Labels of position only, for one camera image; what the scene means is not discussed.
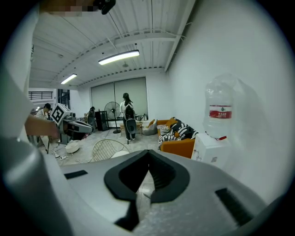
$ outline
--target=orange pillow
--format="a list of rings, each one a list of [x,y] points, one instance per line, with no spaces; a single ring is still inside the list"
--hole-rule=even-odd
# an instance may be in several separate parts
[[[175,123],[177,123],[177,122],[178,122],[178,121],[176,121],[176,120],[172,117],[170,120],[167,121],[167,123],[166,123],[165,125],[168,126],[169,129],[170,129],[170,126],[173,125],[173,124],[175,124]]]
[[[153,124],[154,121],[155,121],[155,119],[153,119],[153,120],[148,124],[148,128]]]

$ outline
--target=black hair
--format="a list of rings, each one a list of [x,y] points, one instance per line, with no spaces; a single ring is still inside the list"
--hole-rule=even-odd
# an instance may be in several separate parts
[[[44,108],[45,108],[45,107],[46,107],[48,110],[51,109],[51,105],[50,105],[49,103],[46,103],[45,106],[44,106]]]
[[[125,106],[127,106],[128,104],[132,105],[133,102],[130,100],[128,93],[124,93],[123,98],[125,99]]]

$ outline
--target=long black hair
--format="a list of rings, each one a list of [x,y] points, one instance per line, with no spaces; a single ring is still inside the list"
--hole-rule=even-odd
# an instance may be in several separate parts
[[[125,106],[127,106],[128,104],[132,105],[133,102],[130,100],[128,93],[124,93],[123,98],[125,100]]]

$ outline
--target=ceiling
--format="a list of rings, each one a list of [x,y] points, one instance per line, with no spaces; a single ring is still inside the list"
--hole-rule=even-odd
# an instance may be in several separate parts
[[[109,77],[166,71],[195,0],[117,0],[108,14],[42,14],[34,31],[30,87],[88,85]],[[100,59],[138,49],[140,56],[106,65]]]

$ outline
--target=water bottle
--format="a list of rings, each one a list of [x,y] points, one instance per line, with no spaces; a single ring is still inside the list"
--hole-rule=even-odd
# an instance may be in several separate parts
[[[230,132],[235,83],[231,74],[223,74],[206,85],[203,127],[213,138],[225,138]]]

